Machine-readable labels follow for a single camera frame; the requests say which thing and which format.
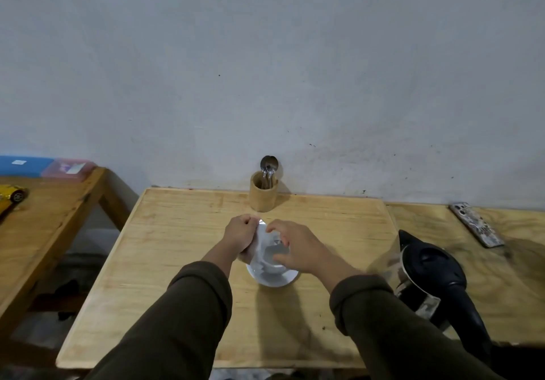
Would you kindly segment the person's right hand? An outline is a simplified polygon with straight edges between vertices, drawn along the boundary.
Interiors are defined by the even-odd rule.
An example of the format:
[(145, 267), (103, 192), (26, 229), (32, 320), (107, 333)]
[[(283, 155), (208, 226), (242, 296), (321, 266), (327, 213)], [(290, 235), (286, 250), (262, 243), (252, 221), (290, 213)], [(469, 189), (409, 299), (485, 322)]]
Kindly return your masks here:
[(307, 226), (275, 219), (267, 226), (268, 232), (273, 230), (280, 233), (282, 244), (289, 247), (290, 253), (296, 257), (296, 266), (286, 266), (287, 268), (318, 276), (335, 266), (335, 255)]

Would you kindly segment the person's left hand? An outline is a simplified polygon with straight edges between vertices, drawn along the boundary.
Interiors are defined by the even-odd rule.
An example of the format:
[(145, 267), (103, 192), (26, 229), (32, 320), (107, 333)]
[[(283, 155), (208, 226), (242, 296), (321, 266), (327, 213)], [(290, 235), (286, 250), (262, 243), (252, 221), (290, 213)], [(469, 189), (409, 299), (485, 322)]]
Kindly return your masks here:
[(233, 217), (225, 228), (221, 243), (241, 262), (250, 264), (255, 255), (255, 239), (260, 223), (261, 219), (251, 214)]

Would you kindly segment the person's right forearm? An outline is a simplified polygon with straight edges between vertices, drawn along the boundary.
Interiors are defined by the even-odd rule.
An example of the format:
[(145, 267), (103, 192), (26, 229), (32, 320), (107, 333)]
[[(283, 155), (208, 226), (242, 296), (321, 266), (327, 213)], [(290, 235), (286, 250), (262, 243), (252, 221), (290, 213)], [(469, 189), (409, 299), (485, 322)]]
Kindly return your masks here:
[(372, 380), (504, 380), (415, 315), (382, 277), (328, 250), (312, 274), (329, 291), (336, 327), (355, 343)]

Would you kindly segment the person's left forearm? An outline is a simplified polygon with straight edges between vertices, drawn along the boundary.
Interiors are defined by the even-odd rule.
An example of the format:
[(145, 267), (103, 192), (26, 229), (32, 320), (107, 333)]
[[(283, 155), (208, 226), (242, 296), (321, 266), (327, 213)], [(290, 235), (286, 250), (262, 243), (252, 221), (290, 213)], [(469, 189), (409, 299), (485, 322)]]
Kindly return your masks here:
[(187, 264), (85, 380), (208, 380), (233, 305), (226, 241)]

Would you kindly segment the white ceramic cup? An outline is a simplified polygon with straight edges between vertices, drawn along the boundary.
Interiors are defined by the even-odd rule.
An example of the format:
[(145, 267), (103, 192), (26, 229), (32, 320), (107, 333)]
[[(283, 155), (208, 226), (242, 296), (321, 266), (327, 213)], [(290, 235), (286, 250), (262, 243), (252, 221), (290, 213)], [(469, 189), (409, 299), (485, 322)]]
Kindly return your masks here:
[(290, 248), (283, 245), (281, 241), (263, 240), (258, 244), (249, 267), (257, 275), (282, 274), (287, 271), (287, 268), (275, 260), (275, 255), (287, 255), (289, 252)]

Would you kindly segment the white saucer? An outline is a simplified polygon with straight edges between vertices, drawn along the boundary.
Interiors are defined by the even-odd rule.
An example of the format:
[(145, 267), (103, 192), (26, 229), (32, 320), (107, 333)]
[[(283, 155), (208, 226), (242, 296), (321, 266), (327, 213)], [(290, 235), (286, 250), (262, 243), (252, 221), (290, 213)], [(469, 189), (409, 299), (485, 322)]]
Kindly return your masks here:
[(296, 280), (299, 271), (281, 264), (252, 262), (246, 265), (250, 276), (260, 285), (269, 288), (285, 287)]

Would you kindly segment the bamboo utensil holder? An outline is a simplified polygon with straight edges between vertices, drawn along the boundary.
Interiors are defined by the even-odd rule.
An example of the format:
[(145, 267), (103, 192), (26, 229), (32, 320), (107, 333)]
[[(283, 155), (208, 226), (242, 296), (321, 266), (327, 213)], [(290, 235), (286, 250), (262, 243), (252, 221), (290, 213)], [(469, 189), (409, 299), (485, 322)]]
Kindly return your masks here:
[(272, 187), (262, 189), (263, 175), (256, 171), (250, 178), (249, 206), (256, 212), (268, 212), (275, 208), (278, 195), (278, 179), (276, 174), (272, 176)]

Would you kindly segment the black glass electric kettle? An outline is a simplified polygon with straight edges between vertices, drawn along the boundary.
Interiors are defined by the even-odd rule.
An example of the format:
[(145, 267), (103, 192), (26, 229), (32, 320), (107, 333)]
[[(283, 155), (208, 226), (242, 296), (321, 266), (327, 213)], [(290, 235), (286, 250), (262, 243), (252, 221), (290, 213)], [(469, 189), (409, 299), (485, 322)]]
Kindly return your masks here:
[(392, 264), (395, 296), (444, 332), (453, 328), (464, 349), (482, 363), (492, 363), (493, 343), (467, 293), (459, 262), (443, 248), (400, 230), (399, 253)]

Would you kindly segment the pink plastic box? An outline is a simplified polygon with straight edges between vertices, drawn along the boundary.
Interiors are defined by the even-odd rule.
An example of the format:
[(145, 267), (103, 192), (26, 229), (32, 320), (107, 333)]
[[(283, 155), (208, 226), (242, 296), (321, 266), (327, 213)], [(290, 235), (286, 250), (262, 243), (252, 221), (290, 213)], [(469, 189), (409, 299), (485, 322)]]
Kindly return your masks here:
[(97, 167), (84, 159), (56, 158), (40, 174), (42, 178), (64, 179), (82, 182)]

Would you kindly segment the phone with patterned case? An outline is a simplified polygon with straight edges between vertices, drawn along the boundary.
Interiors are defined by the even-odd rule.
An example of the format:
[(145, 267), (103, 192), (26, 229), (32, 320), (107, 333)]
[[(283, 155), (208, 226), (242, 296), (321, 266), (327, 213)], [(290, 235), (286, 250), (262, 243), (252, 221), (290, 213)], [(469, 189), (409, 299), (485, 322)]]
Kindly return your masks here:
[(448, 208), (484, 248), (505, 246), (504, 240), (471, 205), (456, 202), (449, 204)]

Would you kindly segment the wooden side table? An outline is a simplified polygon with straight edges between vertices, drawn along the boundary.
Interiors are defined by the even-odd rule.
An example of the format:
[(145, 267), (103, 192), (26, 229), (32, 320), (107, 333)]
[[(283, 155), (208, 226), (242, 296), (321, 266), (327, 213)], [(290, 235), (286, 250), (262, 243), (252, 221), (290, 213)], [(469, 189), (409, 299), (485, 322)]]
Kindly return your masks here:
[(37, 296), (37, 287), (71, 246), (96, 206), (118, 230), (130, 211), (95, 167), (83, 181), (2, 177), (30, 194), (0, 221), (0, 341), (10, 336)]

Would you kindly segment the blue plastic box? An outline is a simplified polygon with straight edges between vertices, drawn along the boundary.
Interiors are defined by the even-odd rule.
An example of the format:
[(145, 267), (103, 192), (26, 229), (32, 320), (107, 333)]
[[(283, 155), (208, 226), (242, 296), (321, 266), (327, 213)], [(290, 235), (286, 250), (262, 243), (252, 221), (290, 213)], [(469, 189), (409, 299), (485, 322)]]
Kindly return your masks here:
[(0, 177), (43, 177), (53, 158), (0, 155)]

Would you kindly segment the yellow toy car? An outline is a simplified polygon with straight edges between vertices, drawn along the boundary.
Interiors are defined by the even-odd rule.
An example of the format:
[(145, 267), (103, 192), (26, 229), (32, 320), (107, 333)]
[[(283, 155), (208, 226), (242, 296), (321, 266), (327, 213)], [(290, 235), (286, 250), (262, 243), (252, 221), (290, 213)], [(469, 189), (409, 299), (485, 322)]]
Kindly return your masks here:
[(28, 190), (21, 186), (0, 184), (0, 218), (9, 213), (28, 196)]

